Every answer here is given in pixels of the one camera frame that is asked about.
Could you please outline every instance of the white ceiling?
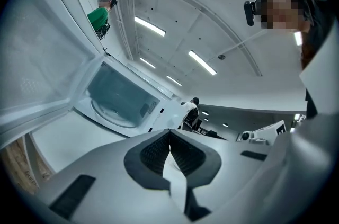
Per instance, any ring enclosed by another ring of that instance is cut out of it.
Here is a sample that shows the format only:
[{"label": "white ceiling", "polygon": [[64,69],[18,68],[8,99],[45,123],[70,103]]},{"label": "white ceiling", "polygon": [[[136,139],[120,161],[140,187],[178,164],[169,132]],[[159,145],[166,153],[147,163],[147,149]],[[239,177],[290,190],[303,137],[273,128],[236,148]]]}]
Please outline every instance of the white ceiling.
[{"label": "white ceiling", "polygon": [[[289,72],[295,79],[300,72],[300,50],[293,35],[262,31],[259,24],[248,26],[245,1],[135,0],[136,15],[166,31],[161,37],[137,25],[140,55],[159,67],[155,75],[171,73],[184,84],[181,89],[191,94],[202,83],[217,86],[221,79],[259,80],[280,72]],[[248,38],[240,48],[227,51]],[[189,57],[191,50],[207,61],[217,75],[211,76]],[[226,56],[225,60],[218,59],[220,54]]]}]

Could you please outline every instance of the person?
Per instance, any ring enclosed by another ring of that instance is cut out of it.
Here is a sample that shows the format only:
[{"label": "person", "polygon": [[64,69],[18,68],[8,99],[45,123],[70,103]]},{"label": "person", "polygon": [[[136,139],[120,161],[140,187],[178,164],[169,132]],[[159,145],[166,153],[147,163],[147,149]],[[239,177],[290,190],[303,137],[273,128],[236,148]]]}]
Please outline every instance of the person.
[{"label": "person", "polygon": [[108,23],[109,13],[111,12],[114,5],[117,4],[117,0],[98,0],[98,3],[99,7],[87,15],[95,32],[100,31],[100,29],[105,27],[105,25]]},{"label": "person", "polygon": [[[256,15],[264,29],[301,32],[301,67],[304,70],[320,49],[333,23],[333,14],[326,0],[313,0],[308,9],[305,0],[257,0]],[[308,119],[317,114],[316,107],[306,90]]]},{"label": "person", "polygon": [[197,97],[193,98],[190,102],[183,104],[183,108],[186,110],[186,115],[178,129],[192,132],[192,127],[197,123],[199,118],[198,106],[199,98]]}]

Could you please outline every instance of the white machine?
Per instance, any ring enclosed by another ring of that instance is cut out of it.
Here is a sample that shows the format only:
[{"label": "white machine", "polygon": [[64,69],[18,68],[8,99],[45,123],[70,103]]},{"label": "white machine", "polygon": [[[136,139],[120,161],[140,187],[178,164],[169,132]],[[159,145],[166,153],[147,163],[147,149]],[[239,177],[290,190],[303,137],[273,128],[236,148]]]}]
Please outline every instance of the white machine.
[{"label": "white machine", "polygon": [[[26,201],[55,224],[290,223],[332,171],[337,127],[338,115],[318,115],[273,146],[183,130],[147,133],[90,151]],[[169,152],[186,177],[183,211],[163,178]]]},{"label": "white machine", "polygon": [[[128,137],[151,132],[158,115],[167,109],[171,99],[113,57],[106,55],[95,70],[75,108],[90,119]],[[181,113],[181,109],[178,103],[177,108],[171,104],[172,112],[165,112],[162,121],[177,117],[176,111]]]},{"label": "white machine", "polygon": [[286,127],[282,120],[255,131],[245,131],[239,136],[237,141],[273,145],[277,136],[284,132],[286,132]]}]

